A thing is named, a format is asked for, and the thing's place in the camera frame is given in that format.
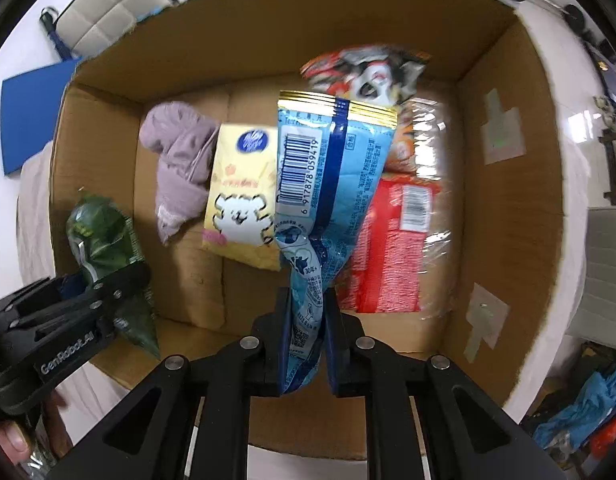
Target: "blue snack bag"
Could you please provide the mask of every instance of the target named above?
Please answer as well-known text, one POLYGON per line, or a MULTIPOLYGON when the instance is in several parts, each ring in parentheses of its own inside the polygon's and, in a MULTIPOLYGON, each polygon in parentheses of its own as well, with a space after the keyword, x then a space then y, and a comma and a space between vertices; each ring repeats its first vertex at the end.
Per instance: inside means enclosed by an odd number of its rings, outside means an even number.
POLYGON ((313 92, 278 101, 275 240, 291 263, 292 333, 283 390, 314 377, 323 291, 352 253, 397 126, 393 108, 313 92))

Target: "cardboard box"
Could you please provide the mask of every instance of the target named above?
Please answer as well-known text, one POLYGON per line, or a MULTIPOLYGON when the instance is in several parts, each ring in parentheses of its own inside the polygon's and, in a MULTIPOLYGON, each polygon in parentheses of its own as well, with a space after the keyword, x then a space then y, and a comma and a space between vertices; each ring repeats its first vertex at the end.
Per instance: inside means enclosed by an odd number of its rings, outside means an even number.
MULTIPOLYGON (((523 25, 495 0, 191 0, 140 23, 83 62, 66 89, 51 176, 57 272, 76 267, 65 224, 85 187, 134 216, 153 270, 164 356, 198 358, 248 333, 252 320, 273 308, 287 276, 202 251, 202 218, 176 243, 160 245, 157 160, 138 144, 142 117, 155 102, 178 97, 217 120, 274 125, 277 92, 301 88, 296 73, 306 60, 365 43, 430 53, 425 76, 453 89, 464 126, 454 311, 408 323, 386 317, 384 339, 443 352, 503 404, 550 310, 565 218, 548 79, 523 25), (503 152, 502 139, 484 143, 486 134, 508 131, 503 152), (486 164, 497 156, 512 158, 486 164), (496 333, 486 334, 474 317, 475 291, 504 306, 496 333)), ((121 338, 94 363, 127 387, 157 364, 121 338)), ((363 399, 334 399, 323 376, 281 399, 253 399, 250 441, 306 456, 363 458, 363 399)))

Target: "qr code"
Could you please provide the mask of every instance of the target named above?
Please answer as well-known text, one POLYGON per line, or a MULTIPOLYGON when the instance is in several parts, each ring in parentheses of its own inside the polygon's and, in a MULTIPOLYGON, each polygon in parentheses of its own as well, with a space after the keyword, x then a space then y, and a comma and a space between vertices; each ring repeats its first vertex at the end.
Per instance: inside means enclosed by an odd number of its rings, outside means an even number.
POLYGON ((291 341, 293 346, 306 346, 308 342, 308 334, 301 330, 298 326, 293 325, 293 339, 291 341))

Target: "cardboard flap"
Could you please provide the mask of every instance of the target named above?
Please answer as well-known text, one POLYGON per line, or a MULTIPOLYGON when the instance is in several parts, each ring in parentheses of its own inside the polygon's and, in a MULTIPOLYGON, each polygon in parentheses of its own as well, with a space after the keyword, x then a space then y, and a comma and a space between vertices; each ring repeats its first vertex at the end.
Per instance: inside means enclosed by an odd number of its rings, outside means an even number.
MULTIPOLYGON (((201 359, 216 354, 221 348, 238 339, 161 317, 157 318, 156 327, 159 350, 163 358, 182 354, 190 361, 201 359)), ((155 357, 131 345, 122 337, 115 339, 90 362, 129 390, 159 364, 155 357)))
POLYGON ((108 92, 71 83, 64 94, 53 144, 50 223, 57 275, 77 263, 66 238, 66 221, 79 190, 110 197, 133 213, 134 154, 140 105, 108 92))
POLYGON ((503 404, 552 299, 563 231, 562 167, 548 79, 527 31, 513 25, 459 83, 466 133, 465 216, 456 310, 442 351, 503 404), (485 95, 518 108, 526 154, 485 165, 485 95), (482 344, 473 363, 464 350, 466 320, 478 283, 509 306, 494 348, 482 344))
POLYGON ((378 42, 423 50, 428 77, 456 81, 513 21, 495 0, 189 0, 82 63, 76 80, 147 102, 378 42))

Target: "white bear graphic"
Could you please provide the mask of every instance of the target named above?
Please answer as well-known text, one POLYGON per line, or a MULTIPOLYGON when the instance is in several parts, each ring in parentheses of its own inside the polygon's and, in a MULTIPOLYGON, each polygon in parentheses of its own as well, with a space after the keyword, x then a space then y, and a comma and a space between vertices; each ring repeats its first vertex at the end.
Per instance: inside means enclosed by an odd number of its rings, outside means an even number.
POLYGON ((259 246, 272 241, 272 237, 264 236, 272 218, 270 215, 259 218, 259 211, 265 207, 263 195, 226 197, 220 194, 214 206, 219 214, 213 216, 213 224, 229 242, 259 246))

